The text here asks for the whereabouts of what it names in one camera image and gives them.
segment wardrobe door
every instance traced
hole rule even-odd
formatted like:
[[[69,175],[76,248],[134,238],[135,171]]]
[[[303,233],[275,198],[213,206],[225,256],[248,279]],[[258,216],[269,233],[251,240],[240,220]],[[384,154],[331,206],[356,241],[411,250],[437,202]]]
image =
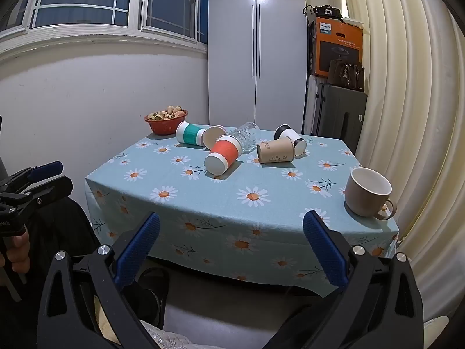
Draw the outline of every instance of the wardrobe door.
[[[253,122],[256,81],[256,0],[208,0],[210,124]]]
[[[305,0],[257,0],[258,51],[255,123],[302,131],[307,74]]]

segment screw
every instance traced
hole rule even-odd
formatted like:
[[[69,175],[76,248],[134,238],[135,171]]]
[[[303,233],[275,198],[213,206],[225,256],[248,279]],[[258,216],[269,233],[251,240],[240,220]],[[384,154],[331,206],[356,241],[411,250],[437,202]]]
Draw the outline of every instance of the screw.
[[[97,249],[97,252],[98,254],[108,254],[108,252],[110,251],[110,247],[108,245],[102,245],[101,247],[99,247],[99,249]]]
[[[357,256],[363,256],[365,254],[365,248],[360,245],[356,245],[352,250]]]
[[[396,257],[400,262],[407,261],[407,256],[405,254],[403,254],[402,252],[397,253]]]
[[[63,260],[65,258],[66,254],[63,251],[59,251],[57,254],[55,254],[55,260]]]

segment orange box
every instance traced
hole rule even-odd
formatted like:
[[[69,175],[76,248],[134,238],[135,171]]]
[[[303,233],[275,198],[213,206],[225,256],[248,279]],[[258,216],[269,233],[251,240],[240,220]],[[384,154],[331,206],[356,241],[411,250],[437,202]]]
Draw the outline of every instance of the orange box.
[[[328,77],[331,60],[346,60],[348,63],[362,61],[363,31],[344,22],[315,17],[310,23],[309,63],[310,73]]]

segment blue gripper pad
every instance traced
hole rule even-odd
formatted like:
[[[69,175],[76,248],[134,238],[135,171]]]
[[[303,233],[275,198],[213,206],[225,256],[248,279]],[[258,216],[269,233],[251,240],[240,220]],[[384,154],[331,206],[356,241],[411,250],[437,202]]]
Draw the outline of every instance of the blue gripper pad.
[[[47,178],[61,175],[62,171],[63,164],[61,164],[59,161],[54,161],[53,163],[45,164],[31,169],[27,175],[27,180],[33,183],[40,182]]]
[[[118,258],[114,281],[119,290],[133,283],[159,234],[160,218],[151,213]]]
[[[347,278],[347,263],[337,246],[329,236],[329,230],[319,215],[311,210],[304,216],[304,235],[312,247],[328,281],[334,286],[345,286]]]

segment light blue tablecloth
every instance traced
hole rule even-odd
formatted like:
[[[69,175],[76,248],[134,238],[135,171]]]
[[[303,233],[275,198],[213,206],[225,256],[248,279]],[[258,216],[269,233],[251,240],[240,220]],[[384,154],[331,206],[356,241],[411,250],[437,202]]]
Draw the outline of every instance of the light blue tablecloth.
[[[258,139],[272,137],[261,131]],[[350,170],[360,165],[342,141],[304,138],[306,153],[292,163],[262,165],[255,150],[213,177],[203,167],[205,148],[149,135],[87,176],[94,230],[112,244],[154,211],[161,220],[154,257],[325,296],[334,287],[304,237],[305,212],[315,209],[351,245],[375,255],[390,255],[398,228],[393,219],[362,218],[345,207]]]

